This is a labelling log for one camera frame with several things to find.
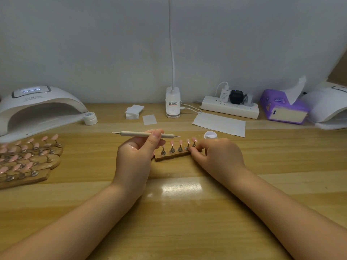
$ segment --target tissue box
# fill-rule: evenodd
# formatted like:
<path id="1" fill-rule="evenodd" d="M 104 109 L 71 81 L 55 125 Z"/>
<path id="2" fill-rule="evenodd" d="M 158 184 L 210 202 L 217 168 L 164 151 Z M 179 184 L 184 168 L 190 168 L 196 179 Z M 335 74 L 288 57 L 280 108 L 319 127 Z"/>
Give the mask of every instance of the tissue box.
<path id="1" fill-rule="evenodd" d="M 259 101 L 268 120 L 302 124 L 309 113 L 309 108 L 297 99 L 289 104 L 285 92 L 266 89 Z"/>

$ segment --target white wall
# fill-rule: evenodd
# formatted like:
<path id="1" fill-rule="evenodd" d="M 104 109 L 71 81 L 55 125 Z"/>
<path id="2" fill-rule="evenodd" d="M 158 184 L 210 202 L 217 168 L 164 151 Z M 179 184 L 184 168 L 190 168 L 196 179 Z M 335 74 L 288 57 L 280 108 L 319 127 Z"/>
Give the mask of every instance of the white wall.
<path id="1" fill-rule="evenodd" d="M 229 81 L 260 95 L 326 78 L 347 44 L 347 0 L 172 0 L 183 101 Z M 168 0 L 0 0 L 0 94 L 32 84 L 83 102 L 161 102 Z"/>

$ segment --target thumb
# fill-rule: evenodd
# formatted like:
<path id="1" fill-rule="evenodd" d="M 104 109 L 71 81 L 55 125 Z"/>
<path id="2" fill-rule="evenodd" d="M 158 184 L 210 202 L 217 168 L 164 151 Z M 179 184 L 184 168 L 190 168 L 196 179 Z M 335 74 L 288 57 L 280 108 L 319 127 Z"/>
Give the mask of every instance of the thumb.
<path id="1" fill-rule="evenodd" d="M 142 146 L 141 150 L 145 153 L 148 153 L 150 156 L 153 156 L 153 152 L 159 144 L 160 137 L 161 137 L 160 130 L 152 131 L 152 134 L 149 135 L 145 144 Z"/>
<path id="2" fill-rule="evenodd" d="M 189 151 L 192 154 L 193 159 L 199 163 L 202 167 L 204 167 L 205 162 L 207 157 L 205 155 L 202 155 L 202 153 L 200 153 L 196 148 L 194 147 L 190 147 Z"/>

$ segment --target forearm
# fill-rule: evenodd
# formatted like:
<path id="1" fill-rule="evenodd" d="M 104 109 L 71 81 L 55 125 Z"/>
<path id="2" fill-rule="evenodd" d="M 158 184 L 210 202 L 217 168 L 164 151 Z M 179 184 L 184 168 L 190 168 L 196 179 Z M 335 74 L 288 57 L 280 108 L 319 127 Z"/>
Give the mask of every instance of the forearm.
<path id="1" fill-rule="evenodd" d="M 136 199 L 111 185 L 58 221 L 0 253 L 0 259 L 83 260 Z"/>
<path id="2" fill-rule="evenodd" d="M 246 172 L 229 189 L 269 227 L 296 260 L 347 259 L 347 230 Z"/>

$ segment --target power strip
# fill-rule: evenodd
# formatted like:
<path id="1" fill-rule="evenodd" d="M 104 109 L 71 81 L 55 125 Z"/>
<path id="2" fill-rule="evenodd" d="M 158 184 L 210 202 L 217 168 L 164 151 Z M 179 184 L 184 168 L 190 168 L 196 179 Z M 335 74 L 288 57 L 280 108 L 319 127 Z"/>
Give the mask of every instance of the power strip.
<path id="1" fill-rule="evenodd" d="M 259 115 L 259 108 L 256 103 L 254 103 L 252 107 L 248 107 L 245 105 L 232 104 L 230 102 L 220 102 L 218 97 L 210 96 L 205 96 L 200 108 L 245 118 L 254 118 L 255 120 Z"/>

